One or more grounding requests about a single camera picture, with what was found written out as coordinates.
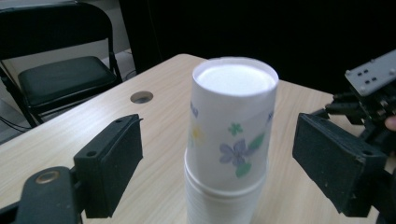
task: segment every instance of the folding chair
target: folding chair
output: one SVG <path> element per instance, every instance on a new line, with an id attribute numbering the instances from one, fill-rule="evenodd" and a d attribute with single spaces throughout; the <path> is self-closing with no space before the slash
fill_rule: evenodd
<path id="1" fill-rule="evenodd" d="M 6 67 L 0 69 L 3 83 L 32 127 L 122 82 L 112 24 L 98 7 L 73 2 L 3 9 L 0 32 L 0 61 L 107 40 L 109 68 L 97 57 L 85 56 L 39 65 L 18 78 Z"/>

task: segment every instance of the chair backrest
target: chair backrest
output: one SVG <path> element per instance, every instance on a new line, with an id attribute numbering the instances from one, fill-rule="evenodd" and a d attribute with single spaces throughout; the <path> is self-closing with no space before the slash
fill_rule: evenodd
<path id="1" fill-rule="evenodd" d="M 90 4 L 62 3 L 0 10 L 0 33 L 0 60 L 106 38 L 108 50 L 113 52 L 111 21 L 103 10 Z"/>

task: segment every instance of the wooden table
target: wooden table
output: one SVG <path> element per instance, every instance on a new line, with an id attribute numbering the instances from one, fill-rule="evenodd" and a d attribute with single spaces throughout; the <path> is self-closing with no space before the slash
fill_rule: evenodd
<path id="1" fill-rule="evenodd" d="M 177 55 L 0 146 L 0 207 L 19 200 L 30 175 L 52 166 L 71 168 L 73 156 L 111 121 L 137 113 L 144 119 L 144 159 L 113 218 L 86 219 L 84 223 L 186 223 L 183 156 L 191 72 L 203 60 Z M 134 104 L 130 97 L 138 91 L 150 91 L 154 98 Z M 339 215 L 291 156 L 298 114 L 313 112 L 331 100 L 330 94 L 280 81 L 270 169 L 252 223 L 375 223 L 374 208 L 368 218 Z M 332 120 L 352 133 L 361 131 L 341 116 Z"/>

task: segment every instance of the white paper cup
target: white paper cup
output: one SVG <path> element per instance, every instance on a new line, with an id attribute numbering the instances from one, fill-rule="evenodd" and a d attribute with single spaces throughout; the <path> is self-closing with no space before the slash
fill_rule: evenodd
<path id="1" fill-rule="evenodd" d="M 218 195 L 198 185 L 185 170 L 187 219 L 190 224 L 248 224 L 262 192 L 264 180 L 240 195 Z"/>
<path id="2" fill-rule="evenodd" d="M 266 174 L 277 73 L 257 60 L 227 57 L 199 64 L 192 77 L 185 154 L 189 221 L 241 217 L 245 221 L 235 223 L 248 223 Z"/>

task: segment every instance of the chair seat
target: chair seat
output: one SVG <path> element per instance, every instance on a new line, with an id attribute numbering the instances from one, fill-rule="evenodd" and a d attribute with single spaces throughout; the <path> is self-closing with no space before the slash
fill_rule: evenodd
<path id="1" fill-rule="evenodd" d="M 31 107 L 111 85 L 116 79 L 92 56 L 41 65 L 19 75 L 21 90 Z"/>

